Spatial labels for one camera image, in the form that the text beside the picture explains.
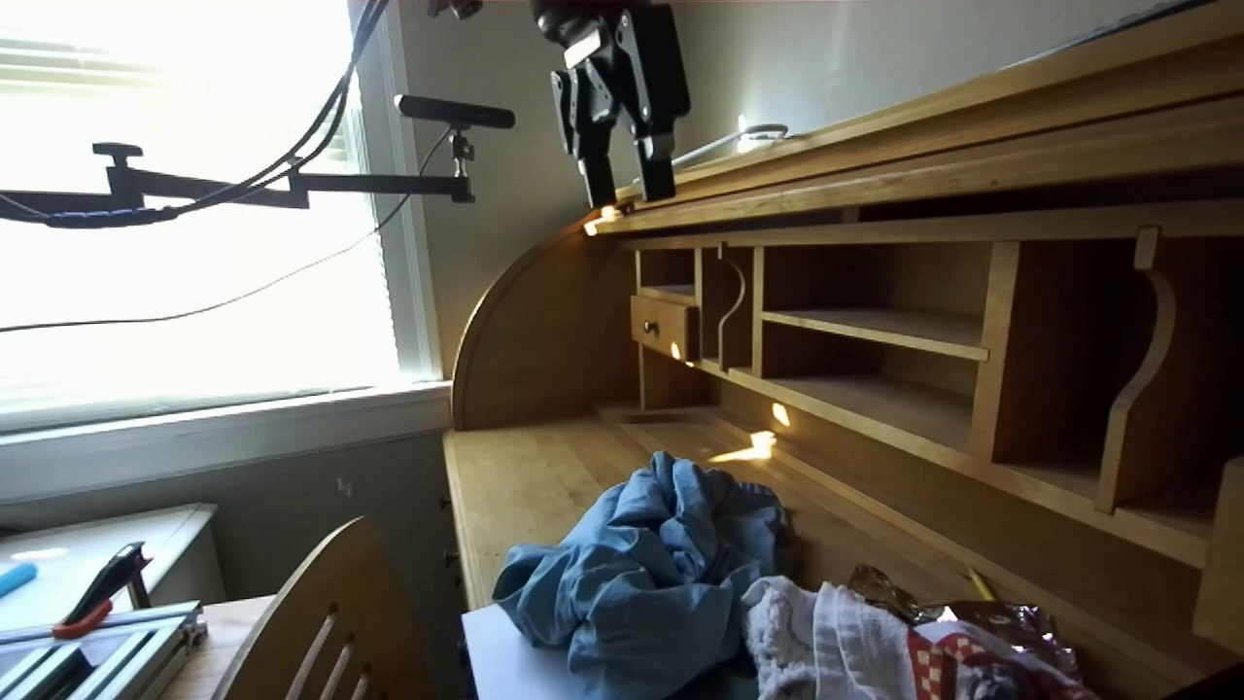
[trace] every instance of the wooden desk surface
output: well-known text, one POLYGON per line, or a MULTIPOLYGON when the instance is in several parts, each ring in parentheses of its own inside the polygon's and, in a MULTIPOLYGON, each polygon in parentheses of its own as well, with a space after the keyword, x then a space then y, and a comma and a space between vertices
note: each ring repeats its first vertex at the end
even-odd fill
POLYGON ((165 685, 165 700, 206 700, 224 677, 248 629, 263 618, 270 597, 200 609, 206 638, 187 655, 187 666, 165 685))
POLYGON ((751 436, 714 414, 581 417, 445 436, 445 487, 461 558, 466 609, 484 609, 513 545, 555 545, 581 511, 663 448, 739 483, 764 483, 793 518, 802 568, 793 579, 847 579, 873 566, 913 597, 962 598, 968 576, 947 558, 901 536, 851 497, 828 497, 815 472, 747 458, 751 436))

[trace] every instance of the wooden chair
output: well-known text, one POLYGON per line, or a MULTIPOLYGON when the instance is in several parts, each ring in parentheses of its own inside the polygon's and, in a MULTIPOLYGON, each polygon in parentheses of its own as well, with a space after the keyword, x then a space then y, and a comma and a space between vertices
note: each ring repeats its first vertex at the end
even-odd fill
POLYGON ((290 571, 216 695, 436 695, 409 597, 364 518, 339 527, 290 571))

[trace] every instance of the crumpled blue fabric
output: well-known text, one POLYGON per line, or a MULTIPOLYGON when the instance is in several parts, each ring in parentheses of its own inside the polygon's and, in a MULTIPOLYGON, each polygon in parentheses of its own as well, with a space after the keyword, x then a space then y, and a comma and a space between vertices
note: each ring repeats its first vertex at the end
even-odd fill
POLYGON ((776 529, 764 487, 657 452, 559 545, 510 550, 492 598, 567 649, 581 695, 657 700, 743 649, 739 598, 776 568, 776 529))

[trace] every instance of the desk drawer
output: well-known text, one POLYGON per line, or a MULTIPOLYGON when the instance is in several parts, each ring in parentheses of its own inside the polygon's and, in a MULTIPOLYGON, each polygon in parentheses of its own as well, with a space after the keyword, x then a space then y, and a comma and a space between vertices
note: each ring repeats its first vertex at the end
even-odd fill
POLYGON ((677 361, 694 361, 694 306, 679 300, 628 295, 628 339, 677 361))

